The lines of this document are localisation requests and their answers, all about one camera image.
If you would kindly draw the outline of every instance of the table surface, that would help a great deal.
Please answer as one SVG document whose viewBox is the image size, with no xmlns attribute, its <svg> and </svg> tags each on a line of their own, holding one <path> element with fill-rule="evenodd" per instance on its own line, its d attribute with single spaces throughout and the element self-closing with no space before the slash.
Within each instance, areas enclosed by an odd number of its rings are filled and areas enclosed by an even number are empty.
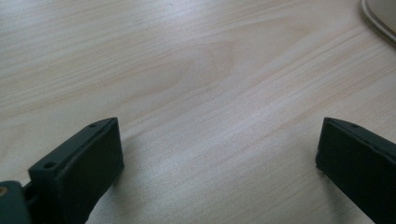
<svg viewBox="0 0 396 224">
<path fill-rule="evenodd" d="M 395 56 L 358 0 L 2 0 L 0 179 L 118 117 L 88 223 L 372 223 L 315 156 L 325 117 L 396 140 Z"/>
</svg>

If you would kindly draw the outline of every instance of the brass screw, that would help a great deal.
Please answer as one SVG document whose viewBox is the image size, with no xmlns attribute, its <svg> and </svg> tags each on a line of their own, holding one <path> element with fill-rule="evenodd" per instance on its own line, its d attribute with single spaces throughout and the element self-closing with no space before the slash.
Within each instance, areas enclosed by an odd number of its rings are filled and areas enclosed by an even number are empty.
<svg viewBox="0 0 396 224">
<path fill-rule="evenodd" d="M 5 194 L 7 194 L 8 188 L 5 186 L 0 186 L 0 197 L 3 197 Z"/>
</svg>

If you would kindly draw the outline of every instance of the beige round object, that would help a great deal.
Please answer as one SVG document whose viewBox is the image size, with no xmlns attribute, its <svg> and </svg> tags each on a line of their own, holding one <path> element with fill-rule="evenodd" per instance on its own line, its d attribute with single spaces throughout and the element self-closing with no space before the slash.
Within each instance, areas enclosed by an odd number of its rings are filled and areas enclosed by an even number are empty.
<svg viewBox="0 0 396 224">
<path fill-rule="evenodd" d="M 381 32 L 396 42 L 396 1 L 362 0 L 361 7 L 368 19 Z"/>
</svg>

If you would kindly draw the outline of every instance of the black object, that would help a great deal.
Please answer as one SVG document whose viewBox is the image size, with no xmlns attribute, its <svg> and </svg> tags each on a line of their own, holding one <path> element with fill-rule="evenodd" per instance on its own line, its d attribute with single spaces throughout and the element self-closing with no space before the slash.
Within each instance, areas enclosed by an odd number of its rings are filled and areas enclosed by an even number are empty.
<svg viewBox="0 0 396 224">
<path fill-rule="evenodd" d="M 375 223 L 396 223 L 396 145 L 346 121 L 323 122 L 318 168 Z"/>
<path fill-rule="evenodd" d="M 0 182 L 0 223 L 85 223 L 122 168 L 117 118 L 92 123 L 33 165 L 24 188 Z"/>
</svg>

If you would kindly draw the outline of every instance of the wood grain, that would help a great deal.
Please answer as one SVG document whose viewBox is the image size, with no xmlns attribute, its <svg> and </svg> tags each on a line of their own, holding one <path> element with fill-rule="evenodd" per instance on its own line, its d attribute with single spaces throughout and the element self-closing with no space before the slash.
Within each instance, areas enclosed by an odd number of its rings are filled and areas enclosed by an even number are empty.
<svg viewBox="0 0 396 224">
<path fill-rule="evenodd" d="M 334 117 L 396 139 L 396 48 L 358 1 L 0 1 L 0 179 L 120 120 L 88 223 L 372 223 L 315 167 Z"/>
</svg>

